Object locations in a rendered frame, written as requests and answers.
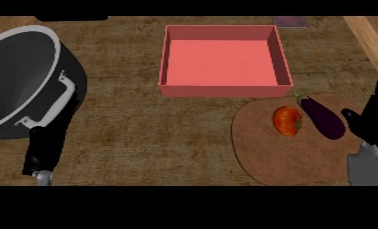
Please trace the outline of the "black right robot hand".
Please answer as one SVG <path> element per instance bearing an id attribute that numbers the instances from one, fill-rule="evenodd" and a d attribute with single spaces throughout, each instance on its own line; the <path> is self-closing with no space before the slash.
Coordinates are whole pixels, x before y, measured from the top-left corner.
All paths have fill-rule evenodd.
<path id="1" fill-rule="evenodd" d="M 369 145 L 378 147 L 378 82 L 361 113 L 357 114 L 352 110 L 342 109 L 340 114 L 351 133 Z"/>

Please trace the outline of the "red orange tomato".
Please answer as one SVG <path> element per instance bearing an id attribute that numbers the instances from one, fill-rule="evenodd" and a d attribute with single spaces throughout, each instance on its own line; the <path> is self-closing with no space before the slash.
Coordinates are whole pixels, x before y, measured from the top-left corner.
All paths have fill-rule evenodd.
<path id="1" fill-rule="evenodd" d="M 283 136 L 293 137 L 296 135 L 301 129 L 302 116 L 295 107 L 278 107 L 273 112 L 271 121 L 277 132 Z"/>

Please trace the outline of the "brown wooden cutting board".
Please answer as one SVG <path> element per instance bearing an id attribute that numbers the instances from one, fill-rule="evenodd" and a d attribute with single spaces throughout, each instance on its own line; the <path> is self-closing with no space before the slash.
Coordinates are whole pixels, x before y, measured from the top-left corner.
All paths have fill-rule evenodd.
<path id="1" fill-rule="evenodd" d="M 302 115 L 302 126 L 293 137 L 273 126 L 273 112 L 292 106 Z M 355 154 L 361 140 L 345 130 L 329 140 L 296 105 L 295 97 L 270 98 L 246 103 L 231 121 L 231 143 L 239 164 L 264 185 L 302 185 L 343 180 L 346 155 Z"/>

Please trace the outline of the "red cardboard box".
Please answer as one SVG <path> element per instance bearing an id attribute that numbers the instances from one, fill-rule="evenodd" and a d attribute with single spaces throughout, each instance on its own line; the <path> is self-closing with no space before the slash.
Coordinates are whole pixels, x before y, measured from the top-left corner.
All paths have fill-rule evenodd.
<path id="1" fill-rule="evenodd" d="M 277 27 L 168 25 L 157 87 L 165 97 L 281 97 L 293 87 Z"/>

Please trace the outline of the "dark purple eggplant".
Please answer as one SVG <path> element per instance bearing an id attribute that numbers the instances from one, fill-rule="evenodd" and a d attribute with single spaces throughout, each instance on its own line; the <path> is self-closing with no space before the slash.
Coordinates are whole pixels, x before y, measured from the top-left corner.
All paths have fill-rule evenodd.
<path id="1" fill-rule="evenodd" d="M 308 95 L 296 94 L 295 98 L 320 134 L 330 140 L 339 139 L 345 126 L 336 114 Z"/>

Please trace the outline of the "flat purple object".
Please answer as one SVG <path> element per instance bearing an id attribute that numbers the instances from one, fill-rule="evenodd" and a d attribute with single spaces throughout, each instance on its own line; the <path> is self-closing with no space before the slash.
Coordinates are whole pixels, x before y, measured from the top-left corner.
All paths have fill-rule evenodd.
<path id="1" fill-rule="evenodd" d="M 273 23 L 278 28 L 305 28 L 306 21 L 302 16 L 274 16 Z"/>

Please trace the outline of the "black appliance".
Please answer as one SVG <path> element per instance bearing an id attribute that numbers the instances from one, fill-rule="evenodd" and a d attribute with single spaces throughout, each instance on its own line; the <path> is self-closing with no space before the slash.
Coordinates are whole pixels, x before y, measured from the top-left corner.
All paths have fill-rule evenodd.
<path id="1" fill-rule="evenodd" d="M 104 21 L 107 20 L 107 16 L 104 15 L 35 15 L 35 18 L 42 22 L 70 22 L 70 21 Z"/>

